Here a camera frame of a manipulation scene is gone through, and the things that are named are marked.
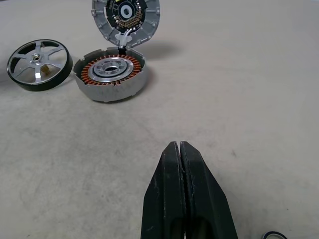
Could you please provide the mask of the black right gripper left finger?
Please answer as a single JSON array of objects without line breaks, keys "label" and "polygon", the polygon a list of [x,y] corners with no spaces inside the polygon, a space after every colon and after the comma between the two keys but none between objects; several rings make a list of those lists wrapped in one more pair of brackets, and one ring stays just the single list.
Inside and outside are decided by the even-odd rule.
[{"label": "black right gripper left finger", "polygon": [[179,149],[170,142],[144,196],[142,239],[183,239],[185,235],[185,193]]}]

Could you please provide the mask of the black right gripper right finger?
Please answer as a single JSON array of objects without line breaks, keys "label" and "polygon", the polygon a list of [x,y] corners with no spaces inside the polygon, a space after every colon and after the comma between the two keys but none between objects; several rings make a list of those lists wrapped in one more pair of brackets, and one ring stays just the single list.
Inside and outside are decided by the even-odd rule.
[{"label": "black right gripper right finger", "polygon": [[201,153],[180,143],[183,166],[187,239],[238,238],[227,198]]}]

